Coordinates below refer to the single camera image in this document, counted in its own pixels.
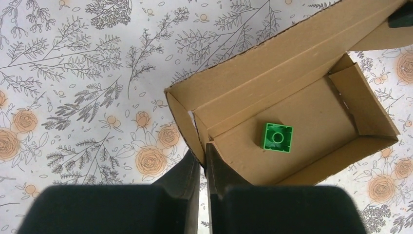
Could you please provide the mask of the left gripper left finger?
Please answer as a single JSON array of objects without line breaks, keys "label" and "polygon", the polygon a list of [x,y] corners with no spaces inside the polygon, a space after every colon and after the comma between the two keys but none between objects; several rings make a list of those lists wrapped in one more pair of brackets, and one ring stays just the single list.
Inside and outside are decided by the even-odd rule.
[{"label": "left gripper left finger", "polygon": [[152,184],[54,185],[31,206],[20,234],[184,234],[200,166],[192,152]]}]

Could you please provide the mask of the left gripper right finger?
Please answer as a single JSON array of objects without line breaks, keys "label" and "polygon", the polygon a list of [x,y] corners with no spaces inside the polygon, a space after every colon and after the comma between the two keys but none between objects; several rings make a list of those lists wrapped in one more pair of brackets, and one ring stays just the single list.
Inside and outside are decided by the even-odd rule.
[{"label": "left gripper right finger", "polygon": [[363,234],[356,207],[334,186],[254,186],[206,146],[215,234]]}]

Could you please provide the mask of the small green cube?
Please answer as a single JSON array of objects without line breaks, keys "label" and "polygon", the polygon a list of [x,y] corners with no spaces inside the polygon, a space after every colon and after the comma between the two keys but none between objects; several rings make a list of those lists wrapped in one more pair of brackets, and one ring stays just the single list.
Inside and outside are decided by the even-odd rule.
[{"label": "small green cube", "polygon": [[267,151],[290,153],[293,130],[292,126],[265,123],[261,137],[261,148]]}]

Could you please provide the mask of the brown cardboard box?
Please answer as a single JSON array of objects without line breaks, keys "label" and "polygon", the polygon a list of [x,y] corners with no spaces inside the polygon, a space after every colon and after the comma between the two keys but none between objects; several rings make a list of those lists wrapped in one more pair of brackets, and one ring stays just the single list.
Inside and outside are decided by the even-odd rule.
[{"label": "brown cardboard box", "polygon": [[[189,148],[212,143],[255,185],[314,185],[398,141],[398,130],[349,51],[404,47],[390,28],[403,0],[342,0],[165,90]],[[290,153],[261,148],[265,123],[292,126]]]}]

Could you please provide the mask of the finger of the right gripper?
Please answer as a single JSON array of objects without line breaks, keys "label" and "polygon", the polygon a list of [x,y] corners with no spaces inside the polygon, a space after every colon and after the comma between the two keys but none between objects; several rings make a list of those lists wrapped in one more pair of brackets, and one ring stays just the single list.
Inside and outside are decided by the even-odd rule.
[{"label": "finger of the right gripper", "polygon": [[388,17],[390,28],[402,28],[413,26],[413,4],[406,3]]}]

